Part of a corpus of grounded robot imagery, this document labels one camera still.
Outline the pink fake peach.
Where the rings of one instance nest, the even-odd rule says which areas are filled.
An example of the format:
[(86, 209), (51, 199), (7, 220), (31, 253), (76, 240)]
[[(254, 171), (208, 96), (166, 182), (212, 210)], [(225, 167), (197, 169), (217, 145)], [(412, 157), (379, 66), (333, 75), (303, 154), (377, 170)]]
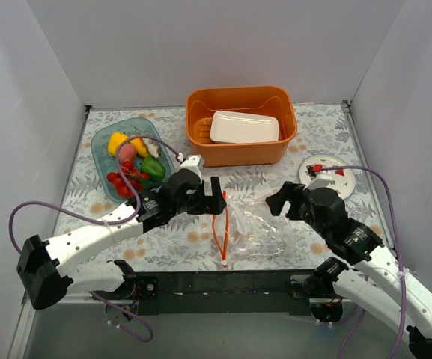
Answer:
[(125, 143), (119, 148), (118, 160), (120, 162), (124, 162), (126, 160), (132, 162), (133, 159), (136, 157), (136, 154), (137, 154), (136, 148), (131, 143)]

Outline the green fake bell pepper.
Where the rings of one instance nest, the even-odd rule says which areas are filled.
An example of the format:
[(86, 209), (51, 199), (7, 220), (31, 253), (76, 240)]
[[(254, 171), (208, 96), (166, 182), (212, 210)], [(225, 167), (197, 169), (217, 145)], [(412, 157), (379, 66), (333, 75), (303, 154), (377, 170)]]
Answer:
[(149, 176), (154, 182), (161, 182), (166, 175), (166, 169), (158, 159), (153, 156), (148, 156), (143, 160), (140, 166), (140, 171)]

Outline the red fake strawberries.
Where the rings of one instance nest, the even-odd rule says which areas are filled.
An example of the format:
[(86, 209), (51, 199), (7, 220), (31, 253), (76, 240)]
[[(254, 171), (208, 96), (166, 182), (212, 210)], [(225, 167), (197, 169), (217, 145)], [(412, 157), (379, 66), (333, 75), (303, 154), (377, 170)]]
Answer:
[[(126, 177), (126, 180), (122, 178), (121, 172)], [(121, 198), (134, 196), (130, 187), (140, 192), (150, 185), (149, 175), (138, 170), (136, 165), (129, 159), (122, 161), (121, 172), (111, 171), (106, 175), (106, 180), (113, 185), (117, 195)]]

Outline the orange yellow fake mango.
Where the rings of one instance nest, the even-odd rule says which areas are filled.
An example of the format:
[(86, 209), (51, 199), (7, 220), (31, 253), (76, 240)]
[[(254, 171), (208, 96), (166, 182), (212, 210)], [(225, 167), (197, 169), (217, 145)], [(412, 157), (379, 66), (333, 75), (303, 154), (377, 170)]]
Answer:
[(147, 145), (145, 144), (142, 138), (134, 138), (130, 140), (130, 143), (135, 147), (137, 154), (142, 158), (145, 159), (150, 156), (150, 152), (147, 148)]

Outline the clear zip top bag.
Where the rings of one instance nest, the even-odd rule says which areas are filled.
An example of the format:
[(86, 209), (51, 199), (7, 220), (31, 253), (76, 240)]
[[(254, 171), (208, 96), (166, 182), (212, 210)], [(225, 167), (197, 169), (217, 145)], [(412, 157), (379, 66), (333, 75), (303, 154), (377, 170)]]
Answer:
[(224, 211), (214, 215), (211, 230), (224, 268), (238, 260), (256, 260), (282, 254), (293, 235), (293, 225), (273, 217), (262, 197), (238, 201), (226, 191)]

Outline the yellow fake bell pepper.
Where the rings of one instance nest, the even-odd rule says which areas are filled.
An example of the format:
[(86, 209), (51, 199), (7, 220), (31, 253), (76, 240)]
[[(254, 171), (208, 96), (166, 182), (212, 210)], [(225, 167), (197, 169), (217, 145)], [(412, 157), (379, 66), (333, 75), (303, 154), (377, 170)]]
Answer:
[(107, 151), (111, 156), (115, 156), (117, 148), (128, 139), (128, 136), (122, 132), (113, 132), (107, 146)]

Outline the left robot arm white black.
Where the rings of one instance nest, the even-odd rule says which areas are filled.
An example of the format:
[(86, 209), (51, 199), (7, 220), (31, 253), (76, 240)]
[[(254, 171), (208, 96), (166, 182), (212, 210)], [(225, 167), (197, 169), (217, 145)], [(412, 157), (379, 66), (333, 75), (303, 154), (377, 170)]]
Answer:
[(108, 215), (73, 232), (42, 240), (26, 239), (16, 271), (35, 310), (58, 303), (68, 294), (112, 292), (129, 298), (135, 291), (135, 274), (122, 261), (84, 269), (81, 264), (127, 239), (166, 225), (181, 213), (219, 215), (226, 202), (218, 177), (210, 179), (212, 193), (205, 193), (204, 180), (189, 169), (172, 174), (158, 189), (146, 188)]

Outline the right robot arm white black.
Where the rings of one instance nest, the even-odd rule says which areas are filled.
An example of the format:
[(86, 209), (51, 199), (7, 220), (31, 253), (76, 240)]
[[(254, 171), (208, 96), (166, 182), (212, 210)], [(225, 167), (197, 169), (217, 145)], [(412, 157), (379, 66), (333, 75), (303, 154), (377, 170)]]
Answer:
[(415, 358), (432, 358), (432, 292), (399, 267), (370, 227), (347, 214), (336, 191), (285, 182), (266, 202), (274, 216), (289, 203), (287, 219), (304, 221), (333, 252), (314, 271), (320, 295), (351, 300), (394, 331), (402, 331), (396, 340), (407, 338)]

